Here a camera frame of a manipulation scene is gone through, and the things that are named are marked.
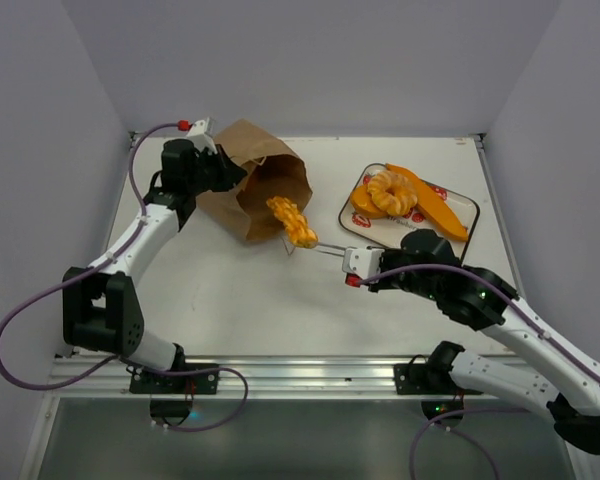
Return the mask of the round orange fake bread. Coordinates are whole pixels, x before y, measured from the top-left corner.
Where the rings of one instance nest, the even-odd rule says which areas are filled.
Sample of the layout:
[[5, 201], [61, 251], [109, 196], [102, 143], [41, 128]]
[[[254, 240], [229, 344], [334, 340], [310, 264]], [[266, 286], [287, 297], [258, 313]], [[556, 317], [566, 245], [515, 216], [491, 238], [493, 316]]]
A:
[[349, 201], [354, 210], [369, 219], [382, 219], [387, 217], [387, 213], [377, 207], [367, 191], [366, 185], [359, 185], [349, 196]]

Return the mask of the long orange fake baguette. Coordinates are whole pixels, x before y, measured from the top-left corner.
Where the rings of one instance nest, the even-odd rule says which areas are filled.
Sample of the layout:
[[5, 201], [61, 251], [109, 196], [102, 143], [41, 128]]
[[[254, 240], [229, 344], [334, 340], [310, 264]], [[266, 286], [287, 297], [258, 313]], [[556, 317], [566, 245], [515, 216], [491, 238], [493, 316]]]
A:
[[468, 230], [462, 225], [456, 214], [443, 199], [412, 171], [393, 164], [386, 169], [408, 179], [416, 190], [417, 208], [442, 234], [455, 241], [467, 242]]

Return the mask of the ring shaped fake doughnut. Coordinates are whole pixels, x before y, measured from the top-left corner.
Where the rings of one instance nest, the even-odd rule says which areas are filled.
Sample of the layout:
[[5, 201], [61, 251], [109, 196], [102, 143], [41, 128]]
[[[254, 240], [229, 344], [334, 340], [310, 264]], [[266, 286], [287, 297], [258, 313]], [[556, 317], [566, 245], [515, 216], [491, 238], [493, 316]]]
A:
[[414, 184], [404, 175], [389, 170], [374, 175], [367, 191], [374, 204], [393, 217], [409, 213], [418, 201]]

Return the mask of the brown paper bag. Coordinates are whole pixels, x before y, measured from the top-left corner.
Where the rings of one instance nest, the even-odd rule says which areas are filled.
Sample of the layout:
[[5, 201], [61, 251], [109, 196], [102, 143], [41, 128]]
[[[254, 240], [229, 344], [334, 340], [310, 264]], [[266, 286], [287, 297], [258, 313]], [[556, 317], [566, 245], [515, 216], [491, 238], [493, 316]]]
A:
[[245, 244], [280, 236], [283, 224], [266, 201], [280, 196], [300, 210], [307, 207], [313, 191], [304, 161], [284, 141], [245, 119], [226, 127], [214, 140], [247, 176], [229, 192], [201, 194], [197, 207]]

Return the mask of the metal tongs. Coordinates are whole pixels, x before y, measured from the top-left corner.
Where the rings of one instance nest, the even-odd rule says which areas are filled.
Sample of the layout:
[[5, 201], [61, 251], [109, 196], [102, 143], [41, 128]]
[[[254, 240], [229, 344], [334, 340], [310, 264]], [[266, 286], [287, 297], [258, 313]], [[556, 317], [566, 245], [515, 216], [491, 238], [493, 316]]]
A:
[[356, 246], [341, 246], [335, 244], [329, 244], [324, 242], [317, 242], [313, 247], [313, 250], [327, 255], [345, 257], [347, 254], [353, 254], [354, 252], [361, 252], [367, 250], [381, 250], [381, 247], [378, 246], [364, 246], [364, 247], [356, 247]]

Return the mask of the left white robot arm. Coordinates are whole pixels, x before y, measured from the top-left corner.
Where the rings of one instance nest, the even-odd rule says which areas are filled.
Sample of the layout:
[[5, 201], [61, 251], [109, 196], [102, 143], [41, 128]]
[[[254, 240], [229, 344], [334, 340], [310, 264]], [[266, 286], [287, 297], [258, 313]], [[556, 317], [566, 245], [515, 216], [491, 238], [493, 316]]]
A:
[[179, 362], [182, 349], [146, 328], [136, 287], [157, 254], [187, 223], [198, 196], [228, 192], [246, 175], [219, 144], [167, 141], [161, 168], [141, 196], [132, 224], [89, 266], [65, 273], [64, 341], [153, 370], [153, 381], [165, 392], [181, 390], [188, 379], [187, 367]]

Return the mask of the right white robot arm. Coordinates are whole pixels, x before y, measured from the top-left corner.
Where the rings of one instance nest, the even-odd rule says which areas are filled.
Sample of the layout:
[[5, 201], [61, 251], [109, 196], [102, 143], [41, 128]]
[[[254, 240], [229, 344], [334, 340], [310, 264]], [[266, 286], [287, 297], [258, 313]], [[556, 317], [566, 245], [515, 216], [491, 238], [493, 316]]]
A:
[[571, 445], [600, 455], [600, 362], [544, 322], [513, 286], [462, 263], [432, 230], [406, 235], [398, 249], [367, 249], [361, 265], [370, 291], [397, 289], [431, 300], [450, 320], [504, 345], [531, 368], [508, 367], [445, 341], [417, 376], [429, 388], [499, 397], [552, 421]]

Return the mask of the twisted fake bread stick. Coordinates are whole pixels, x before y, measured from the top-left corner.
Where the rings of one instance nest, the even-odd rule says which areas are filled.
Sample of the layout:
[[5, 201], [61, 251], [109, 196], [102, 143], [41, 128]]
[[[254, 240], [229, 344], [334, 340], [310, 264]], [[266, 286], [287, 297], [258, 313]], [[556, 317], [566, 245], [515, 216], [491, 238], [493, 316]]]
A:
[[288, 240], [298, 248], [312, 249], [319, 242], [316, 232], [309, 227], [308, 220], [296, 203], [289, 198], [274, 196], [266, 200], [267, 207], [282, 223]]

